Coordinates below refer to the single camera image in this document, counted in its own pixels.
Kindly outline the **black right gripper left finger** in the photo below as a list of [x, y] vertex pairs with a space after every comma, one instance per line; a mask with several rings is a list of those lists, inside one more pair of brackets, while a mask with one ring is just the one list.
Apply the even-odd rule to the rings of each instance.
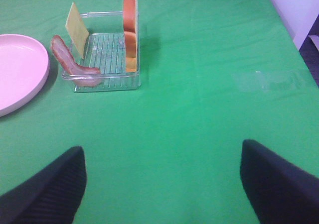
[[74, 146], [0, 197], [2, 224], [70, 224], [87, 184], [84, 151]]

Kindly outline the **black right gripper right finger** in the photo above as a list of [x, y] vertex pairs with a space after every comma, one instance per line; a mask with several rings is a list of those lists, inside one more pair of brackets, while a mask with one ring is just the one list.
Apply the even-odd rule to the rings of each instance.
[[260, 223], [319, 222], [319, 179], [255, 140], [243, 141], [240, 178]]

